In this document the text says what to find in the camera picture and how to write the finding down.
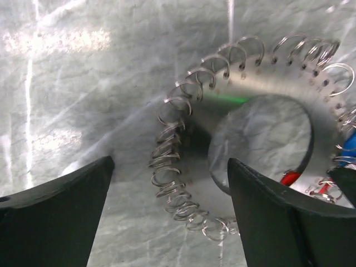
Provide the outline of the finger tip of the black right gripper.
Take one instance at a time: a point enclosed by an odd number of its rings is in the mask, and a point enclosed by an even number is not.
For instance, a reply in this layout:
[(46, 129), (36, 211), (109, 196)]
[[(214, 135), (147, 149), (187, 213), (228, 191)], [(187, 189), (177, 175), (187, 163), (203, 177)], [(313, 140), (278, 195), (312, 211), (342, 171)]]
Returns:
[(343, 195), (355, 207), (355, 170), (346, 167), (336, 167), (328, 171), (328, 175), (341, 189)]

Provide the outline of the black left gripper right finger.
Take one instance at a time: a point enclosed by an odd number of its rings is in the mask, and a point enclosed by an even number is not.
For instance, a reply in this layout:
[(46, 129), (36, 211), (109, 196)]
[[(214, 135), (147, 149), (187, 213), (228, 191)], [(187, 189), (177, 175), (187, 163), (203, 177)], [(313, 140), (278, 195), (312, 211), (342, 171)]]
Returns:
[(228, 161), (248, 266), (354, 266), (355, 210), (306, 196)]

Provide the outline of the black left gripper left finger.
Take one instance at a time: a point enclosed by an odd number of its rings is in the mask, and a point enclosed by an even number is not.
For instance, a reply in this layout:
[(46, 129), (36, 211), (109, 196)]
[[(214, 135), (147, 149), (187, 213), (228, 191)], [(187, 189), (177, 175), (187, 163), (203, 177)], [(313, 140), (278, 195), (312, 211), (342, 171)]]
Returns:
[(1, 266), (86, 266), (115, 164), (102, 157), (1, 198)]

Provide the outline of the blue key tag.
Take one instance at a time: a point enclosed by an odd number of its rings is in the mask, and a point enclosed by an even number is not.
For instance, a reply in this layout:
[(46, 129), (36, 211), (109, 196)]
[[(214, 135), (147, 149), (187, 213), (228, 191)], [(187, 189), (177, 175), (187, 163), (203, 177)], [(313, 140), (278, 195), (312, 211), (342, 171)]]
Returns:
[(351, 135), (350, 138), (344, 143), (345, 151), (342, 151), (342, 160), (340, 166), (347, 166), (348, 164), (355, 164), (355, 146), (356, 146), (356, 136), (355, 133)]

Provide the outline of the red key tag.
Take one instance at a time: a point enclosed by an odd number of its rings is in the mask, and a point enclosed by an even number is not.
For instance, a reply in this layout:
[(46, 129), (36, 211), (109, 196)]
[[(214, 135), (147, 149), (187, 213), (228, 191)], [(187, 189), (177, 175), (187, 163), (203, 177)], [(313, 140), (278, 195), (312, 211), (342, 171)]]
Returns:
[(300, 177), (301, 173), (294, 171), (294, 170), (288, 170), (285, 173), (283, 173), (283, 177), (280, 180), (280, 183), (285, 185), (285, 186), (291, 186), (293, 183), (296, 182), (296, 180)]

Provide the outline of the metal disc keyring with rings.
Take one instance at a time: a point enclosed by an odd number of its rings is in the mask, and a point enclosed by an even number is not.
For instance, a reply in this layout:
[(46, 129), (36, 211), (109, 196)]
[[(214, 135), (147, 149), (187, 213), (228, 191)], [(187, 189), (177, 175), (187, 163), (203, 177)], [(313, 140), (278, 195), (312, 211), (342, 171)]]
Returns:
[(355, 133), (355, 109), (344, 97), (355, 71), (331, 63), (337, 39), (283, 37), (266, 50), (257, 36), (222, 45), (189, 70), (164, 98), (160, 133), (151, 153), (151, 183), (166, 212), (222, 242), (239, 229), (228, 181), (233, 157), (279, 182), (300, 172), (289, 188), (351, 207), (328, 175), (340, 166)]

